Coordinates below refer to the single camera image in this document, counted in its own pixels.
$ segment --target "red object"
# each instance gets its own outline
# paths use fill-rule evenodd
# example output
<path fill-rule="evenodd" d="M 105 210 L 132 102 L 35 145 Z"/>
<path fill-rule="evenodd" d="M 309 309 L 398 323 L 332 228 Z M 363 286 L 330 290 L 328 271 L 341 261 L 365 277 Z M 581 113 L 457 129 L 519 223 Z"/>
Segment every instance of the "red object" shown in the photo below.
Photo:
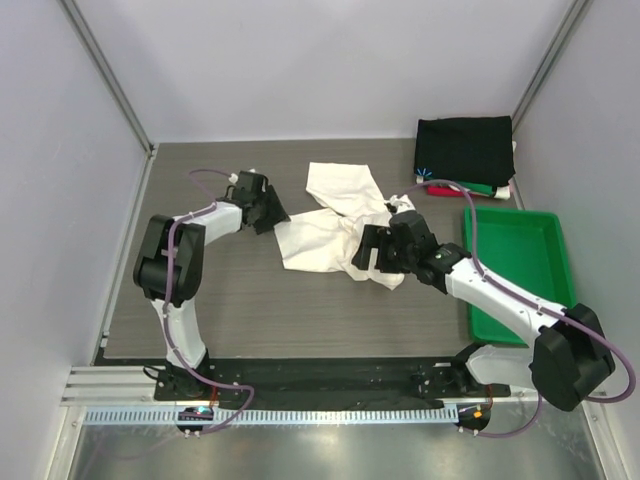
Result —
<path fill-rule="evenodd" d="M 427 193 L 429 195 L 433 195 L 435 197 L 464 197 L 462 192 L 458 192 L 456 190 L 452 190 L 449 187 L 435 187 L 429 186 L 427 187 Z M 471 196 L 478 196 L 473 192 L 469 192 Z"/>

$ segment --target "cable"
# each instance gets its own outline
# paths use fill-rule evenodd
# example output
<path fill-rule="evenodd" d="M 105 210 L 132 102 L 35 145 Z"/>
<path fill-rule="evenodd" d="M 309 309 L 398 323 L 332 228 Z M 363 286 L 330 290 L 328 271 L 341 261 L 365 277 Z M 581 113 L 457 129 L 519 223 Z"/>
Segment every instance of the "cable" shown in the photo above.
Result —
<path fill-rule="evenodd" d="M 531 428 L 533 424 L 538 421 L 538 418 L 540 418 L 541 413 L 542 413 L 542 395 L 538 395 L 538 404 L 536 405 L 536 411 L 533 413 L 533 416 L 529 419 L 529 421 L 525 423 L 523 426 L 521 426 L 520 428 L 516 428 L 515 430 L 512 430 L 511 432 L 507 432 L 507 433 L 478 432 L 476 430 L 471 430 L 469 428 L 464 428 L 464 427 L 462 429 L 466 432 L 473 434 L 476 437 L 498 438 L 498 439 L 511 438 L 511 437 L 515 437 L 516 435 L 520 435 L 522 432 L 529 430 L 529 428 Z"/>
<path fill-rule="evenodd" d="M 486 280 L 489 284 L 493 285 L 495 288 L 497 288 L 501 292 L 509 295 L 511 298 L 519 301 L 523 305 L 526 305 L 530 308 L 535 308 L 536 310 L 539 310 L 544 314 L 550 315 L 551 317 L 556 318 L 566 323 L 567 325 L 570 325 L 580 330 L 582 333 L 588 335 L 589 337 L 591 337 L 592 339 L 594 339 L 595 341 L 603 345 L 605 348 L 607 348 L 609 351 L 611 351 L 616 357 L 618 357 L 622 365 L 624 365 L 625 369 L 627 370 L 627 375 L 629 377 L 629 383 L 627 384 L 627 388 L 621 394 L 616 395 L 614 397 L 608 397 L 608 398 L 587 397 L 587 400 L 594 403 L 618 403 L 629 398 L 631 394 L 633 394 L 636 388 L 636 381 L 637 381 L 636 373 L 629 359 L 624 355 L 624 353 L 616 345 L 611 343 L 609 340 L 604 338 L 599 333 L 591 330 L 588 327 L 585 327 L 581 323 L 571 318 L 566 317 L 562 312 L 556 312 L 547 307 L 539 308 L 539 306 L 535 302 L 529 300 L 528 298 L 520 295 L 517 292 L 514 292 L 506 285 L 503 285 L 498 280 L 492 278 L 490 275 L 487 275 L 484 268 L 482 267 L 482 264 L 480 263 L 480 259 L 478 258 L 478 220 L 476 216 L 476 207 L 475 207 L 475 204 L 473 203 L 473 199 L 471 198 L 471 195 L 469 195 L 469 192 L 465 188 L 463 188 L 461 185 L 459 185 L 456 182 L 452 182 L 451 180 L 427 180 L 425 182 L 412 185 L 411 187 L 406 189 L 404 192 L 402 192 L 402 194 L 400 194 L 399 197 L 408 195 L 414 190 L 422 189 L 427 185 L 443 184 L 443 183 L 446 185 L 458 188 L 460 192 L 464 195 L 471 209 L 471 258 L 473 260 L 474 266 L 476 267 L 476 270 L 478 271 L 478 274 L 480 274 L 480 276 L 484 280 Z M 538 409 L 536 410 L 536 414 L 534 415 L 534 418 L 537 418 L 537 415 L 540 413 L 540 405 L 541 405 L 541 400 L 538 401 Z M 532 424 L 533 422 L 529 421 L 526 425 L 519 428 L 518 430 L 515 430 L 514 432 L 522 433 L 523 431 L 528 429 Z M 509 432 L 506 434 L 486 433 L 486 434 L 482 434 L 482 435 L 479 434 L 479 435 L 488 436 L 489 438 L 508 438 L 513 436 L 512 434 L 513 432 Z"/>
<path fill-rule="evenodd" d="M 168 248 L 167 251 L 168 252 L 173 252 L 174 251 L 174 247 L 175 247 L 175 234 L 176 234 L 176 229 L 178 228 L 178 226 L 182 223 L 184 223 L 185 221 L 189 220 L 189 219 L 193 219 L 193 218 L 197 218 L 201 215 L 206 215 L 207 213 L 211 213 L 213 211 L 215 211 L 215 209 L 217 208 L 217 200 L 215 198 L 215 195 L 213 195 L 213 193 L 207 188 L 205 187 L 205 185 L 200 182 L 197 178 L 195 178 L 195 174 L 197 173 L 201 173 L 201 172 L 208 172 L 208 173 L 216 173 L 218 175 L 222 175 L 224 177 L 227 178 L 231 178 L 232 175 L 229 173 L 226 173 L 222 170 L 217 170 L 217 169 L 211 169 L 211 168 L 198 168 L 195 170 L 191 170 L 187 173 L 187 177 L 189 178 L 189 180 L 191 180 L 207 197 L 209 197 L 209 199 L 211 200 L 211 205 L 209 205 L 206 208 L 203 208 L 201 210 L 198 210 L 195 213 L 189 214 L 189 215 L 184 215 L 180 218 L 178 218 L 173 225 L 171 225 L 171 228 L 169 229 L 169 239 L 168 239 Z M 173 264 L 174 264 L 174 256 L 173 255 L 167 255 L 167 284 L 166 284 L 166 290 L 165 290 L 165 298 L 164 298 L 164 304 L 162 305 L 162 331 L 163 334 L 165 336 L 165 340 L 167 342 L 167 345 L 169 345 L 169 348 L 174 352 L 176 358 L 178 359 L 178 361 L 180 361 L 180 363 L 182 364 L 182 366 L 185 368 L 185 370 L 187 370 L 193 377 L 195 377 L 196 379 L 200 380 L 201 382 L 210 385 L 214 388 L 214 393 L 216 392 L 216 388 L 218 389 L 227 389 L 227 390 L 239 390 L 239 391 L 248 391 L 249 392 L 249 396 L 248 398 L 245 400 L 245 402 L 242 404 L 242 406 L 236 410 L 236 412 L 231 415 L 229 418 L 227 418 L 226 420 L 220 422 L 217 425 L 213 425 L 211 427 L 208 427 L 206 429 L 202 429 L 201 434 L 202 435 L 206 435 L 208 433 L 214 433 L 214 432 L 218 432 L 224 428 L 226 428 L 231 422 L 233 422 L 236 418 L 238 418 L 242 412 L 244 412 L 249 405 L 251 404 L 251 402 L 253 401 L 253 397 L 255 395 L 255 390 L 252 386 L 250 385 L 228 385 L 226 383 L 218 383 L 218 382 L 214 382 L 213 380 L 209 380 L 208 378 L 203 377 L 202 375 L 200 375 L 198 372 L 196 372 L 193 368 L 191 368 L 191 366 L 187 363 L 187 361 L 184 359 L 184 357 L 182 356 L 182 354 L 180 353 L 180 350 L 178 350 L 178 347 L 176 346 L 176 344 L 173 341 L 173 338 L 171 338 L 171 332 L 169 330 L 169 318 L 168 318 L 168 309 L 169 309 L 169 304 L 171 302 L 171 294 L 172 294 L 172 290 L 173 290 Z M 143 373 L 151 378 L 152 380 L 157 380 L 156 377 L 154 377 L 153 375 L 151 375 L 147 369 L 151 369 L 154 371 L 158 371 L 157 368 L 155 367 L 149 367 L 149 366 L 145 366 L 143 367 L 142 371 Z M 132 460 L 138 460 L 142 457 L 145 457 L 146 455 L 149 455 L 150 453 L 156 451 L 158 448 L 162 447 L 163 445 L 177 439 L 177 438 L 183 438 L 181 434 L 176 434 L 176 435 L 171 435 L 161 441 L 159 441 L 158 443 L 152 445 L 151 447 L 149 447 L 147 450 L 145 450 L 144 452 L 140 453 L 140 454 L 136 454 L 136 455 L 116 455 L 116 454 L 112 454 L 112 453 L 107 453 L 104 452 L 103 447 L 102 447 L 102 443 L 104 442 L 104 437 L 102 439 L 100 439 L 98 441 L 98 443 L 96 444 L 96 447 L 93 451 L 93 453 L 91 454 L 91 457 L 89 458 L 89 461 L 87 462 L 87 464 L 85 465 L 84 469 L 82 470 L 82 473 L 80 475 L 80 479 L 84 480 L 86 478 L 86 476 L 88 475 L 88 473 L 91 471 L 91 468 L 93 467 L 93 464 L 96 461 L 96 457 L 98 454 L 100 455 L 108 455 L 112 458 L 115 458 L 118 461 L 132 461 Z"/>
<path fill-rule="evenodd" d="M 206 215 L 208 213 L 211 213 L 213 211 L 216 210 L 217 206 L 218 206 L 218 202 L 215 199 L 215 196 L 199 181 L 197 180 L 194 175 L 196 173 L 200 173 L 200 172 L 210 172 L 210 173 L 216 173 L 218 175 L 223 175 L 225 177 L 231 177 L 230 174 L 223 172 L 221 170 L 217 170 L 217 169 L 205 169 L 205 168 L 200 168 L 200 169 L 196 169 L 196 170 L 191 170 L 187 176 L 189 177 L 189 179 L 194 182 L 198 188 L 200 188 L 200 190 L 202 190 L 205 195 L 207 195 L 212 203 L 211 205 L 209 205 L 206 208 L 203 208 L 201 210 L 198 210 L 192 214 L 188 214 L 188 215 L 184 215 L 178 219 L 176 219 L 173 224 L 171 225 L 171 228 L 169 228 L 169 234 L 168 234 L 168 245 L 167 245 L 167 251 L 168 252 L 173 252 L 174 251 L 174 247 L 175 247 L 175 238 L 176 238 L 176 230 L 177 228 L 184 222 L 186 222 L 187 220 L 191 220 L 197 217 L 200 217 L 202 215 Z M 251 385 L 230 385 L 230 384 L 226 384 L 226 383 L 219 383 L 213 380 L 210 380 L 202 375 L 200 375 L 198 372 L 196 372 L 185 360 L 185 358 L 182 356 L 182 353 L 180 353 L 180 350 L 178 349 L 178 347 L 176 346 L 175 342 L 173 341 L 173 338 L 171 337 L 171 331 L 170 331 L 170 325 L 169 325 L 169 304 L 171 303 L 171 295 L 173 293 L 173 264 L 174 264 L 174 256 L 173 255 L 168 255 L 167 256 L 167 283 L 166 283 L 166 288 L 165 288 L 165 297 L 164 297 L 164 304 L 162 305 L 162 330 L 164 332 L 164 336 L 165 336 L 165 340 L 167 342 L 167 345 L 169 346 L 169 349 L 171 349 L 173 351 L 173 353 L 175 354 L 176 358 L 178 359 L 178 361 L 182 364 L 182 366 L 184 367 L 184 369 L 189 372 L 189 374 L 194 377 L 195 379 L 199 380 L 200 382 L 206 384 L 206 385 L 210 385 L 212 387 L 216 387 L 218 389 L 226 389 L 226 390 L 239 390 L 239 391 L 248 391 L 249 392 L 249 396 L 247 397 L 247 399 L 245 400 L 245 402 L 242 404 L 242 406 L 240 408 L 238 408 L 238 410 L 235 411 L 235 413 L 233 415 L 231 415 L 229 418 L 227 418 L 226 420 L 222 421 L 221 423 L 208 427 L 206 429 L 202 430 L 202 434 L 206 435 L 209 433 L 214 433 L 217 431 L 222 430 L 223 428 L 225 428 L 227 425 L 229 425 L 231 422 L 233 422 L 236 418 L 238 418 L 242 412 L 244 412 L 247 407 L 249 407 L 249 405 L 251 404 L 251 402 L 253 401 L 253 397 L 255 396 L 255 390 Z"/>

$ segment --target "white panel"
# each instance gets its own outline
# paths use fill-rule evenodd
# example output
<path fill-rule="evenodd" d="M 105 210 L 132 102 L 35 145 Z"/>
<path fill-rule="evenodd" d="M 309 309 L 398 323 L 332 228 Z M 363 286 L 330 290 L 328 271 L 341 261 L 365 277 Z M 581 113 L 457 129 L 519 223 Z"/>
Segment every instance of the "white panel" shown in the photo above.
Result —
<path fill-rule="evenodd" d="M 640 3 L 596 1 L 516 134 L 527 208 L 562 221 L 579 301 L 640 369 Z M 619 371 L 611 393 L 626 382 Z M 607 408 L 640 478 L 640 393 Z"/>
<path fill-rule="evenodd" d="M 143 160 L 57 3 L 0 2 L 2 478 L 43 478 Z"/>
<path fill-rule="evenodd" d="M 511 114 L 570 0 L 79 0 L 155 141 Z"/>

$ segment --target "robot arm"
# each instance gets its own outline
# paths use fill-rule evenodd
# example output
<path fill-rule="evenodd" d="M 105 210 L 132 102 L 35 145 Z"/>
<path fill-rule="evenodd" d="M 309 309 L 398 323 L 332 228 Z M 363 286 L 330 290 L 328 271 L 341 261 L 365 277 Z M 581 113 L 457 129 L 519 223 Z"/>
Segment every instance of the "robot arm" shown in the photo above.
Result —
<path fill-rule="evenodd" d="M 541 307 L 602 335 L 592 310 L 582 304 L 567 309 L 541 299 L 486 267 L 481 274 L 469 252 L 452 243 L 439 244 L 415 210 L 395 214 L 389 227 L 367 225 L 352 264 L 369 268 L 374 248 L 378 251 L 375 268 L 386 273 L 413 273 L 421 283 L 482 309 L 526 342 L 529 348 L 478 346 L 466 359 L 466 368 L 478 383 L 535 388 L 552 405 L 571 411 L 613 373 L 615 365 L 608 349 L 544 313 Z M 486 281 L 487 274 L 507 288 Z M 537 308 L 516 300 L 507 289 Z"/>
<path fill-rule="evenodd" d="M 151 218 L 138 254 L 133 280 L 143 289 L 163 325 L 167 256 L 174 256 L 173 288 L 168 305 L 171 338 L 187 364 L 208 377 L 209 356 L 200 337 L 195 309 L 195 294 L 202 281 L 204 248 L 220 237 L 240 231 L 244 226 L 254 227 L 259 235 L 289 220 L 289 217 L 267 177 L 255 172 L 240 172 L 236 184 L 230 186 L 224 198 L 218 199 L 215 210 L 178 226 L 174 252 L 168 252 L 168 233 L 176 218 L 163 215 Z M 169 346 L 162 376 L 159 379 L 161 383 L 168 384 L 170 390 L 179 390 L 182 395 L 198 398 L 208 390 L 183 368 Z"/>

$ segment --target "folded black cloth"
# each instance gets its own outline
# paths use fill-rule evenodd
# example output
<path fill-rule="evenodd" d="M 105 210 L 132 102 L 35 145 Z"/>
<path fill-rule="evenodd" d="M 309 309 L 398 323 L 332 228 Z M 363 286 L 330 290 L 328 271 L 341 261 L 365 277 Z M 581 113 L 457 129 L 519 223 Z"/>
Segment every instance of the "folded black cloth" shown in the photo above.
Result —
<path fill-rule="evenodd" d="M 503 187 L 513 177 L 511 117 L 420 120 L 416 175 Z"/>

